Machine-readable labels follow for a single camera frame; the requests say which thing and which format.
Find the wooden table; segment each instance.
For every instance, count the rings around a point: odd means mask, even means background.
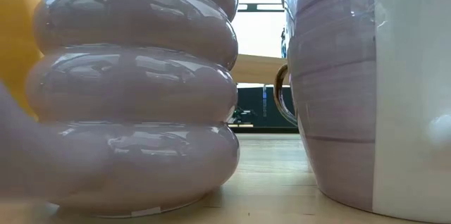
[[[38,203],[0,204],[8,224],[183,224],[183,223],[411,223],[366,213],[330,200],[318,191],[299,135],[239,135],[236,174],[217,192],[191,206],[131,219],[80,216]]]

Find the ceramic mug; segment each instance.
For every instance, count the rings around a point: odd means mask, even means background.
[[[285,0],[281,113],[319,189],[365,211],[451,222],[449,0]],[[296,116],[281,87],[290,74]]]

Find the mug handle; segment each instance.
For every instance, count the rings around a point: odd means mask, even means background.
[[[295,115],[293,115],[285,105],[285,102],[283,101],[283,80],[285,79],[285,76],[288,73],[288,64],[283,65],[276,75],[276,80],[274,81],[274,101],[276,103],[277,109],[279,110],[280,114],[288,120],[288,122],[292,123],[293,125],[297,126],[297,119]]]

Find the glossy ceramic vase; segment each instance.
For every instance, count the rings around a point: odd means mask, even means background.
[[[237,0],[42,0],[45,57],[28,78],[30,104],[68,140],[113,149],[105,175],[53,203],[142,216],[199,200],[233,174],[236,10]]]
[[[33,116],[25,97],[25,79],[40,58],[32,15],[40,0],[0,0],[0,81],[20,107]]]
[[[288,66],[276,82],[291,75],[296,117],[279,104],[299,122],[320,190],[365,211],[451,223],[449,0],[285,7]]]

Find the yellow object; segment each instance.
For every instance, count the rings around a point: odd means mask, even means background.
[[[0,0],[0,79],[32,116],[25,98],[25,79],[41,56],[32,31],[32,15],[39,2]]]

